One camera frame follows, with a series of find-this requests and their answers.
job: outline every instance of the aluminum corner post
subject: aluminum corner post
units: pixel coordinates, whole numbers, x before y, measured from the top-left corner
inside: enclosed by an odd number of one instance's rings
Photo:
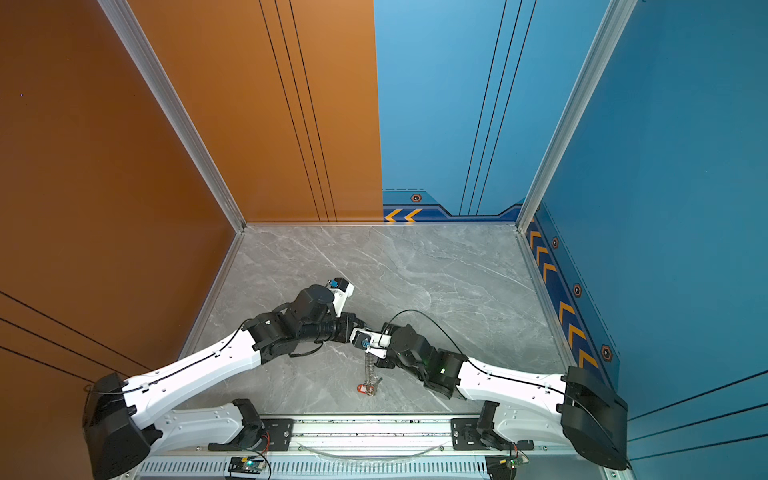
[[[176,135],[178,135],[184,148],[187,149],[187,153],[216,198],[219,207],[230,221],[232,228],[237,232],[242,231],[246,225],[245,218],[127,0],[98,0],[98,3],[176,131]]]
[[[558,126],[552,134],[547,151],[536,171],[528,195],[518,215],[518,230],[525,232],[531,222],[554,172],[558,169],[560,159],[563,158],[568,143],[571,142],[578,122],[587,108],[594,89],[598,86],[605,66],[614,53],[614,48],[632,15],[637,0],[611,0],[605,11],[603,21],[600,23],[598,33],[594,36],[592,46],[589,48],[581,71],[576,78],[571,96],[565,104],[563,115],[560,116]]]
[[[210,286],[210,290],[208,290],[208,294],[205,297],[203,306],[200,308],[200,312],[197,313],[197,317],[192,324],[192,328],[187,334],[187,340],[184,342],[184,346],[181,348],[179,359],[183,359],[185,356],[189,356],[195,352],[197,343],[200,342],[200,336],[203,335],[203,329],[208,322],[208,317],[210,317],[210,313],[214,310],[216,299],[219,297],[219,293],[221,292],[221,288],[224,286],[224,282],[227,281],[227,274],[230,272],[230,269],[234,264],[235,257],[237,256],[237,252],[240,250],[240,244],[243,242],[244,237],[244,231],[235,232],[235,236],[232,239],[230,248],[227,250],[227,254],[224,256],[224,260],[221,262],[219,271],[216,274],[214,283]]]

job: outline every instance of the yellow chevron stripe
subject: yellow chevron stripe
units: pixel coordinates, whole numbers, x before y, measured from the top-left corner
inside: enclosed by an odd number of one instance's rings
[[[539,232],[531,232],[531,251],[533,251],[533,237],[541,238],[541,234]]]
[[[392,217],[399,214],[400,212],[402,212],[402,208],[396,208],[392,211],[392,213],[384,217],[384,220],[389,220],[392,223],[397,223],[397,220],[393,219]]]
[[[541,253],[547,253],[549,254],[549,250],[547,250],[544,247],[536,247],[536,265],[541,265]]]
[[[563,324],[563,311],[571,312],[574,315],[576,315],[576,312],[574,312],[573,307],[568,305],[567,303],[560,302],[560,324]]]
[[[597,360],[595,360],[595,359],[593,359],[593,358],[592,358],[592,357],[589,355],[589,353],[586,353],[584,350],[579,350],[579,351],[578,351],[578,365],[579,365],[579,367],[581,367],[581,368],[584,368],[584,361],[585,361],[585,360],[587,360],[589,363],[591,363],[592,365],[594,365],[594,367],[595,367],[596,369],[599,369],[599,368],[600,368],[600,367],[598,366],[598,361],[597,361]]]
[[[413,216],[416,215],[420,211],[422,211],[422,209],[421,208],[417,208],[416,210],[414,210],[410,214],[406,215],[406,220],[411,222],[411,223],[416,223],[416,220],[413,220]]]
[[[544,262],[544,283],[547,283],[547,270],[552,270],[553,272],[557,272],[558,269],[554,268],[554,265]]]
[[[587,339],[586,335],[584,335],[584,332],[573,326],[573,323],[568,325],[568,345],[570,345],[571,348],[574,347],[574,333],[585,340]]]

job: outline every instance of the orange wall panel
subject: orange wall panel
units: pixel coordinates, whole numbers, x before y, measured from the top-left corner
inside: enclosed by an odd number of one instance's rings
[[[373,1],[291,3],[338,220],[381,221]]]
[[[97,2],[4,2],[0,55],[0,291],[174,361],[231,225]]]
[[[130,5],[246,220],[381,220],[372,1]]]
[[[88,383],[2,349],[0,365],[2,477],[93,478],[81,428]]]

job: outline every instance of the metal base plate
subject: metal base plate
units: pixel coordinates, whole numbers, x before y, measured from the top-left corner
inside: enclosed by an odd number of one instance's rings
[[[287,452],[293,434],[293,419],[262,419],[266,430],[270,434],[270,452]],[[266,439],[261,439],[254,447],[255,450],[264,450]]]
[[[465,450],[489,450],[480,443],[478,434],[479,419],[451,419],[451,434],[453,436],[453,449]]]

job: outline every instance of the black line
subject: black line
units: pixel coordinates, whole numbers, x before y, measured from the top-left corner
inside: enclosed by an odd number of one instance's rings
[[[113,352],[113,353],[117,353],[119,356],[123,357],[124,359],[126,359],[126,360],[130,360],[130,361],[132,361],[133,363],[135,363],[136,365],[139,365],[141,368],[144,368],[144,369],[147,369],[147,370],[152,370],[152,369],[151,369],[151,368],[149,368],[148,366],[140,364],[139,362],[137,362],[136,360],[132,359],[131,357],[125,356],[125,355],[123,355],[122,353],[118,352],[117,350],[114,350],[114,349],[111,349],[111,348],[109,348],[109,347],[108,347],[108,346],[106,346],[105,344],[103,344],[103,343],[101,343],[101,342],[99,342],[99,341],[97,341],[97,340],[94,340],[94,339],[92,339],[90,336],[88,336],[88,335],[85,335],[84,333],[80,333],[80,332],[78,332],[76,329],[73,329],[73,328],[72,328],[72,327],[70,327],[69,325],[67,325],[67,324],[65,324],[65,323],[62,323],[62,322],[59,322],[59,321],[58,321],[58,320],[56,320],[54,317],[52,317],[52,316],[50,316],[50,315],[46,315],[45,313],[43,313],[43,312],[41,312],[40,310],[38,310],[38,309],[34,308],[33,306],[29,306],[27,303],[24,303],[24,302],[22,302],[21,300],[19,300],[19,299],[15,298],[15,297],[13,297],[13,296],[10,296],[10,295],[8,295],[6,292],[0,291],[0,293],[1,293],[3,296],[6,296],[6,297],[8,297],[9,299],[13,300],[14,302],[18,303],[19,305],[23,305],[23,306],[26,306],[27,308],[29,308],[29,309],[30,309],[30,310],[32,310],[33,312],[35,312],[35,313],[38,313],[38,314],[40,314],[40,315],[43,315],[45,318],[47,318],[47,319],[51,320],[52,322],[56,322],[56,323],[58,323],[59,325],[63,326],[64,328],[66,328],[66,329],[69,329],[69,330],[71,330],[72,332],[75,332],[75,333],[77,333],[79,336],[83,336],[83,337],[85,337],[85,338],[89,339],[90,341],[92,341],[93,343],[95,343],[95,344],[97,344],[97,345],[101,345],[101,346],[103,346],[105,349],[109,350],[110,352]]]
[[[283,94],[286,97],[286,105],[288,106],[288,115],[290,115],[290,123],[293,125],[293,133],[296,135],[296,145],[298,145],[299,147],[299,154],[301,155],[301,161],[304,164],[304,173],[306,173],[306,182],[310,186],[310,193],[312,194],[312,203],[315,206],[317,221],[320,222],[321,221],[320,210],[317,209],[317,200],[315,200],[315,190],[312,189],[312,182],[310,181],[310,171],[306,168],[306,160],[304,160],[304,152],[301,150],[301,142],[299,142],[299,131],[296,129],[296,122],[293,121],[293,112],[290,110],[290,102],[288,102],[288,92],[286,91],[286,85],[283,82],[283,74],[280,73],[280,64],[277,63],[277,53],[275,53],[275,45],[272,43],[272,35],[270,35],[270,26],[266,24],[266,15],[264,14],[264,5],[262,5],[261,0],[259,0],[259,7],[261,8],[261,16],[264,18],[264,27],[266,28],[266,36],[270,40],[270,47],[272,47],[272,56],[275,58],[277,75],[280,77],[280,84],[283,86]]]
[[[710,417],[710,418],[705,419],[705,420],[698,420],[697,422],[687,423],[685,425],[680,425],[679,427],[673,427],[671,429],[662,430],[661,432],[649,433],[648,435],[643,435],[641,437],[637,437],[636,439],[627,440],[627,442],[634,442],[635,440],[647,439],[648,437],[652,437],[654,435],[661,435],[662,433],[672,432],[673,430],[684,429],[686,427],[690,427],[690,426],[693,426],[693,425],[699,425],[700,423],[706,423],[706,422],[711,422],[712,420],[723,419],[725,417],[730,417],[731,415],[737,415],[739,413],[749,412],[750,410],[761,409],[761,408],[763,408],[765,406],[768,406],[768,403],[763,403],[761,405],[755,405],[754,407],[749,407],[748,409],[737,410],[735,412],[724,413],[722,415]]]
[[[469,199],[469,209],[467,214],[472,211],[472,202],[475,201],[475,191],[478,188],[478,179],[480,178],[480,171],[482,170],[482,159],[485,156],[485,149],[488,146],[488,137],[491,135],[491,128],[493,128],[493,117],[496,115],[496,105],[498,105],[498,94],[502,91],[502,84],[504,83],[504,74],[507,71],[507,62],[509,61],[509,52],[512,50],[512,42],[515,40],[515,32],[518,29],[518,20],[520,18],[520,9],[523,6],[523,1],[520,0],[520,6],[518,6],[518,14],[515,17],[515,25],[512,27],[512,36],[509,38],[509,47],[507,47],[507,58],[504,59],[504,68],[502,69],[502,79],[498,81],[498,90],[496,91],[496,100],[493,102],[493,110],[491,111],[491,121],[488,123],[488,131],[485,132],[485,143],[482,147],[482,154],[480,155],[480,165],[478,165],[478,174],[475,177],[475,186],[472,188],[472,197]]]
[[[56,342],[54,342],[54,341],[53,341],[53,340],[51,340],[51,339],[47,339],[47,338],[45,338],[43,335],[38,335],[37,333],[35,333],[35,332],[32,332],[31,330],[27,330],[27,329],[26,329],[26,328],[24,328],[23,326],[20,326],[20,325],[16,325],[16,324],[15,324],[15,323],[13,323],[12,321],[10,321],[10,320],[6,320],[6,319],[2,318],[1,316],[0,316],[0,320],[2,320],[3,322],[6,322],[8,325],[13,325],[13,326],[15,326],[16,328],[18,328],[18,329],[20,329],[20,330],[24,330],[26,333],[30,333],[30,334],[32,334],[32,335],[34,335],[34,336],[36,336],[36,337],[38,337],[38,338],[40,338],[40,339],[43,339],[43,340],[45,340],[46,342],[50,342],[50,343],[53,343],[53,344],[54,344],[54,345],[56,345],[56,346],[60,346],[62,349],[64,349],[64,350],[67,350],[68,352],[72,352],[72,353],[74,353],[74,354],[75,354],[75,355],[77,355],[77,356],[81,356],[82,358],[84,358],[84,359],[86,359],[86,360],[91,360],[93,363],[96,363],[96,364],[98,364],[98,365],[101,365],[101,366],[103,366],[105,369],[108,369],[108,370],[112,370],[113,372],[117,372],[117,373],[121,374],[122,376],[129,376],[129,375],[126,375],[125,373],[123,373],[123,372],[121,372],[121,371],[117,370],[117,369],[113,369],[112,367],[105,365],[104,363],[98,362],[97,360],[94,360],[94,359],[92,359],[91,357],[85,356],[85,355],[83,355],[82,353],[78,353],[78,352],[75,352],[73,349],[70,349],[70,348],[68,348],[68,347],[66,347],[66,346],[63,346],[63,345],[62,345],[62,344],[60,344],[60,343],[56,343]]]
[[[480,118],[478,118],[478,128],[475,131],[475,141],[472,142],[472,153],[469,155],[469,167],[467,167],[467,178],[464,180],[464,193],[462,193],[462,203],[458,206],[458,214],[462,214],[464,208],[464,197],[467,194],[467,184],[469,183],[469,172],[472,171],[472,157],[475,156],[475,146],[478,143],[478,134],[480,133],[480,122],[482,120],[482,111],[485,108],[485,98],[488,97],[488,86],[491,84],[491,73],[493,72],[493,61],[496,59],[496,49],[498,48],[498,38],[502,34],[502,24],[504,23],[504,12],[507,11],[507,0],[504,0],[504,8],[502,9],[502,19],[498,23],[498,33],[496,34],[496,44],[493,46],[493,56],[491,56],[491,67],[488,69],[488,80],[485,82],[485,93],[482,96],[482,105],[480,107]]]
[[[312,140],[310,140],[310,130],[306,126],[306,116],[304,115],[304,106],[301,105],[301,94],[299,93],[299,84],[296,82],[296,72],[293,71],[293,62],[290,59],[290,50],[288,50],[288,41],[286,40],[286,31],[283,29],[283,20],[280,18],[280,8],[278,8],[277,6],[277,0],[275,0],[275,10],[277,10],[277,21],[280,23],[280,31],[283,33],[283,43],[286,46],[286,55],[288,55],[288,65],[290,65],[290,74],[293,76],[293,86],[296,88],[296,98],[299,100],[299,110],[301,111],[301,118],[302,120],[304,120],[304,131],[306,132],[306,141],[308,144],[310,144],[310,154],[312,155],[312,163],[315,166],[315,176],[317,176],[317,187],[320,189],[320,198],[323,199],[323,209],[326,211],[326,221],[328,221],[330,217],[328,215],[328,206],[326,205],[326,195],[323,193],[323,184],[320,183],[320,172],[317,170],[317,160],[315,160],[315,150],[312,148]]]
[[[304,79],[306,80],[306,91],[310,94],[310,107],[312,109],[312,116],[315,118],[315,131],[317,131],[317,142],[320,144],[320,157],[323,159],[323,168],[326,171],[326,181],[328,182],[328,194],[331,196],[331,207],[333,208],[333,218],[339,221],[339,217],[336,215],[336,202],[333,201],[333,189],[331,188],[331,180],[328,176],[328,166],[326,165],[326,154],[323,151],[323,139],[320,137],[320,128],[317,125],[317,115],[315,114],[315,104],[312,100],[312,90],[310,89],[310,78],[306,74],[306,65],[304,64],[304,53],[301,51],[301,41],[299,40],[299,28],[296,26],[296,16],[293,14],[293,3],[288,0],[290,5],[290,15],[293,18],[293,30],[296,31],[296,43],[299,44],[299,55],[301,56],[301,66],[304,69]]]
[[[475,210],[475,214],[480,211],[480,203],[482,203],[482,196],[485,193],[485,185],[488,183],[488,174],[491,173],[491,165],[493,164],[493,156],[496,155],[496,146],[498,145],[498,138],[502,134],[502,127],[504,126],[504,118],[507,116],[507,107],[509,106],[509,98],[512,96],[512,88],[515,87],[515,79],[518,77],[518,69],[520,68],[520,59],[523,57],[523,50],[525,49],[525,41],[528,39],[528,31],[531,29],[531,20],[533,20],[533,12],[536,11],[536,2],[533,2],[533,9],[531,10],[531,17],[528,19],[528,28],[525,29],[525,37],[523,37],[523,45],[520,47],[520,55],[518,56],[518,64],[515,67],[515,74],[512,75],[512,85],[509,86],[509,95],[507,95],[507,104],[504,106],[504,113],[502,114],[502,122],[498,126],[498,132],[496,133],[496,142],[493,144],[493,152],[491,152],[491,160],[488,162],[488,169],[485,171],[485,180],[482,184],[482,191],[480,192],[480,200],[478,200],[478,208]]]
[[[674,407],[675,405],[680,405],[681,403],[687,402],[688,400],[693,400],[693,399],[697,399],[697,398],[699,398],[700,396],[709,395],[710,393],[712,393],[712,392],[716,392],[717,390],[726,389],[726,388],[728,388],[728,387],[730,387],[730,386],[734,386],[734,385],[736,385],[737,383],[746,382],[747,380],[751,380],[751,379],[754,379],[754,378],[756,378],[756,377],[759,377],[759,376],[761,376],[761,375],[765,375],[766,373],[768,373],[768,370],[763,370],[763,371],[762,371],[762,372],[760,372],[760,373],[755,373],[754,375],[750,375],[750,376],[744,377],[744,378],[742,378],[741,380],[737,380],[737,381],[735,381],[735,382],[731,382],[731,383],[726,383],[725,385],[723,385],[723,386],[719,386],[719,387],[717,387],[716,389],[707,390],[707,391],[706,391],[706,392],[704,392],[704,393],[700,393],[700,394],[698,394],[698,395],[694,395],[694,396],[688,397],[687,399],[682,399],[682,400],[680,400],[680,401],[678,401],[678,402],[675,402],[675,403],[670,403],[670,404],[669,404],[669,405],[667,405],[667,406],[663,406],[663,407],[660,407],[660,408],[658,408],[658,409],[655,409],[655,410],[651,410],[650,412],[645,412],[645,413],[643,413],[642,415],[638,415],[638,416],[636,416],[636,417],[632,417],[631,419],[629,419],[629,420],[628,420],[628,422],[629,422],[629,421],[631,421],[631,420],[636,420],[636,419],[639,419],[640,417],[645,417],[646,415],[650,415],[651,413],[656,413],[656,412],[659,412],[659,411],[661,411],[661,410],[664,410],[664,409],[668,409],[668,408],[670,408],[670,407]]]
[[[752,435],[751,437],[744,437],[742,439],[726,440],[725,442],[710,443],[708,445],[699,445],[697,447],[690,447],[688,449],[673,450],[672,452],[654,453],[653,455],[645,455],[644,457],[630,458],[630,461],[634,462],[635,460],[644,460],[646,458],[661,457],[663,455],[672,455],[673,453],[690,452],[691,450],[698,450],[698,449],[707,449],[709,447],[728,445],[729,443],[745,442],[747,440],[762,439],[764,437],[768,437],[768,433],[762,433],[760,435]]]
[[[80,380],[85,380],[85,381],[86,381],[86,382],[88,382],[88,383],[93,383],[93,382],[94,382],[93,380],[89,380],[89,379],[86,379],[85,377],[83,377],[83,376],[79,376],[79,375],[78,375],[78,374],[76,374],[76,373],[68,372],[68,371],[66,371],[66,370],[64,370],[64,369],[60,369],[60,368],[58,368],[57,366],[53,366],[53,365],[51,365],[50,363],[42,362],[41,360],[38,360],[38,359],[33,359],[33,358],[32,358],[32,357],[30,357],[30,356],[26,356],[25,354],[23,354],[23,353],[19,353],[19,352],[16,352],[15,350],[7,349],[7,348],[5,348],[4,346],[0,346],[0,349],[3,349],[3,350],[5,350],[6,352],[15,353],[16,355],[18,355],[18,356],[22,356],[22,357],[24,357],[24,358],[26,358],[26,359],[28,359],[28,360],[31,360],[32,362],[37,362],[37,363],[39,363],[39,364],[41,364],[41,365],[49,366],[49,367],[51,367],[51,368],[52,368],[52,369],[54,369],[54,370],[58,370],[59,372],[64,372],[64,373],[66,373],[67,375],[72,375],[73,377],[79,378]]]

